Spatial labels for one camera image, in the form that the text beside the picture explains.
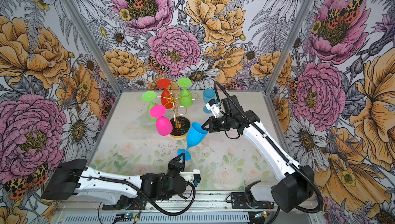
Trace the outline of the light blue wine glass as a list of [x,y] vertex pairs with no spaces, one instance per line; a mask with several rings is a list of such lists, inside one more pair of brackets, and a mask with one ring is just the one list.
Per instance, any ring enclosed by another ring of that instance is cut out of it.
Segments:
[[[213,89],[206,89],[203,91],[203,100],[207,104],[210,100],[216,100],[216,93]],[[203,108],[203,112],[206,114],[211,114],[211,111],[207,108]]]

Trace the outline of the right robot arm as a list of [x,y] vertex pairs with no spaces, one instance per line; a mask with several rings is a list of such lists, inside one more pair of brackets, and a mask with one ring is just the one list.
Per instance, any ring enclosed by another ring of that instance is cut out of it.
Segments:
[[235,129],[238,135],[254,145],[274,173],[277,180],[275,185],[267,186],[257,180],[245,188],[245,198],[250,206],[273,202],[286,213],[293,209],[304,213],[320,211],[321,197],[316,207],[302,207],[302,203],[317,192],[313,170],[309,166],[302,166],[281,148],[253,111],[244,111],[236,96],[218,102],[210,100],[205,106],[212,116],[202,125],[203,130],[218,133]]

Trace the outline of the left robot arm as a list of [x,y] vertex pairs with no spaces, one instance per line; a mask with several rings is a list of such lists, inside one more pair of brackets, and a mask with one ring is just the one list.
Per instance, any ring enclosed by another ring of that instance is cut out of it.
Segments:
[[118,203],[121,196],[134,199],[168,200],[186,191],[194,173],[184,172],[185,161],[176,157],[169,161],[167,173],[125,176],[101,172],[86,166],[85,159],[64,162],[55,169],[43,190],[47,200],[68,200],[71,196],[102,201],[107,206]]

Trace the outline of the gold wine glass rack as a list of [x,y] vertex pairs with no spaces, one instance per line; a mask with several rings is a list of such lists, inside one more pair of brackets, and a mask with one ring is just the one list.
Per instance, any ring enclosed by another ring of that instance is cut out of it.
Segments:
[[174,139],[185,138],[187,132],[191,127],[191,122],[185,117],[187,113],[187,108],[180,106],[178,93],[170,92],[172,95],[172,102],[174,103],[173,118],[170,119],[172,123],[173,130],[170,137]]

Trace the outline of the green wine glass back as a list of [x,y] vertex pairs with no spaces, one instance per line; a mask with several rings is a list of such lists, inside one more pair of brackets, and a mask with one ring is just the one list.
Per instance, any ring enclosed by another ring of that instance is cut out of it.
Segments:
[[181,78],[178,80],[179,87],[182,87],[183,90],[179,95],[179,103],[180,106],[188,108],[193,105],[191,92],[187,89],[192,84],[191,80],[188,78]]

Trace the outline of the green wine glass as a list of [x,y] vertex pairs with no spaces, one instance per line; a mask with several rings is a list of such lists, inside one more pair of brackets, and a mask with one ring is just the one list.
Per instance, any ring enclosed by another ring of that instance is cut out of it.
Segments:
[[179,95],[179,103],[180,106],[188,108],[193,105],[191,92],[187,89],[192,84],[191,80],[188,78],[181,78],[178,80],[179,87],[182,87],[183,90]]
[[155,122],[157,120],[157,118],[154,118],[150,115],[150,110],[157,105],[157,103],[155,103],[155,99],[157,98],[157,93],[155,91],[146,91],[143,95],[142,95],[142,100],[144,102],[148,102],[149,106],[147,107],[147,114],[150,118],[150,120],[152,122]]

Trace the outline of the pink wine glass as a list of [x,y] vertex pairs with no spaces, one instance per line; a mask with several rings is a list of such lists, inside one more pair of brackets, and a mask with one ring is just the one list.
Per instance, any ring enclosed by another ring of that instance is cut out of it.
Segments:
[[167,136],[173,130],[171,121],[165,117],[166,111],[163,105],[156,105],[150,109],[150,116],[156,119],[155,126],[161,136]]

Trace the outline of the red wine glass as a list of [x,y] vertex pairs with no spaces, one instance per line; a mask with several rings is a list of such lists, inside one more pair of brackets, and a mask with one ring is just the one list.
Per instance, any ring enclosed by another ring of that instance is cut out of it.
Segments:
[[168,110],[172,109],[174,107],[174,103],[172,102],[172,95],[169,91],[171,81],[169,79],[161,79],[157,81],[156,85],[158,88],[163,90],[160,96],[161,105]]

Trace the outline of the green wine glass front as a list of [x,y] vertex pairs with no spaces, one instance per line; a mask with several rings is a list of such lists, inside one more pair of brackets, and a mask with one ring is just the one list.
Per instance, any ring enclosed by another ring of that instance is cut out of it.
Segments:
[[157,118],[154,118],[150,115],[150,110],[157,105],[157,103],[155,103],[155,99],[157,98],[157,93],[155,91],[146,91],[143,95],[142,95],[142,100],[144,102],[148,102],[149,106],[147,107],[147,114],[150,118],[150,120],[152,122],[155,122],[157,120]]

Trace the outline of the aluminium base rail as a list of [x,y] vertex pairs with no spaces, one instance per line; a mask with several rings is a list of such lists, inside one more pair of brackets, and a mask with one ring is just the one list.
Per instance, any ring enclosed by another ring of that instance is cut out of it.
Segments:
[[105,210],[95,201],[79,198],[60,204],[55,212],[54,224],[249,224],[258,216],[264,223],[277,211],[271,202],[251,208],[234,198],[232,191],[197,191],[192,206],[183,214],[162,214],[150,203],[142,200],[142,207],[128,210]]

